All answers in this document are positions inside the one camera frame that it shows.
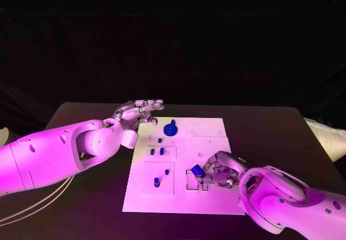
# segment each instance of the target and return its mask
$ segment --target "white cable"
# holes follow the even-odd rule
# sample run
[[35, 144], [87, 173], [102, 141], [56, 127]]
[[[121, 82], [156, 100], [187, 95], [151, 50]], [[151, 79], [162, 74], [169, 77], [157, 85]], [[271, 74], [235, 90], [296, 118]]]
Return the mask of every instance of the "white cable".
[[27, 207], [25, 210], [22, 210], [20, 212], [17, 212], [17, 213], [13, 214], [12, 216], [3, 218], [3, 219], [0, 220], [0, 223], [1, 223], [3, 221], [6, 221], [7, 219], [16, 217], [19, 214], [25, 213], [25, 212], [26, 212], [27, 210], [30, 210], [32, 208], [35, 208], [42, 202], [45, 202], [45, 201], [52, 197], [52, 195], [55, 195], [55, 193], [62, 189], [62, 187], [63, 187], [65, 184], [66, 184], [66, 187], [63, 188], [63, 190], [61, 191], [61, 193], [58, 194], [58, 196], [55, 197], [55, 199], [53, 199], [39, 210], [36, 210], [36, 211], [32, 212], [29, 215], [26, 215], [26, 216], [23, 216], [22, 218], [19, 218], [17, 220], [10, 221], [10, 222], [1, 224], [0, 227], [4, 226], [4, 225], [7, 225], [7, 224], [14, 223], [16, 221], [19, 221], [19, 220], [22, 220], [22, 219], [25, 219], [25, 218], [27, 218], [27, 217], [29, 217], [30, 215], [33, 215], [38, 211], [40, 211], [40, 210], [56, 200], [56, 198], [62, 195], [62, 193], [65, 192], [65, 190], [66, 190], [66, 188], [68, 188], [68, 186], [69, 186], [69, 184], [71, 184], [71, 182], [72, 182], [74, 177], [75, 177], [75, 176], [71, 176], [71, 177], [65, 180], [65, 182], [62, 183], [62, 185], [59, 186], [59, 188], [51, 193], [51, 195], [49, 195], [48, 197], [45, 197], [36, 204], [33, 204], [33, 205], [32, 205], [30, 207]]

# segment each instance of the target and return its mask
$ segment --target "robotic arm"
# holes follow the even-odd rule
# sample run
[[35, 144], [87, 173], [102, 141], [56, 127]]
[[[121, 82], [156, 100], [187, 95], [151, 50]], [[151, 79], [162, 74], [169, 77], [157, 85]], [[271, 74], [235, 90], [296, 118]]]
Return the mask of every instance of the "robotic arm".
[[0, 148], [0, 196], [58, 183], [102, 163], [120, 146], [133, 149], [140, 123], [157, 124], [163, 100], [128, 101], [111, 118], [36, 132]]
[[287, 227], [310, 240], [346, 239], [346, 196], [310, 188], [271, 166], [251, 168], [241, 157], [224, 151], [192, 172], [202, 184], [238, 185], [238, 206], [271, 233], [280, 234]]

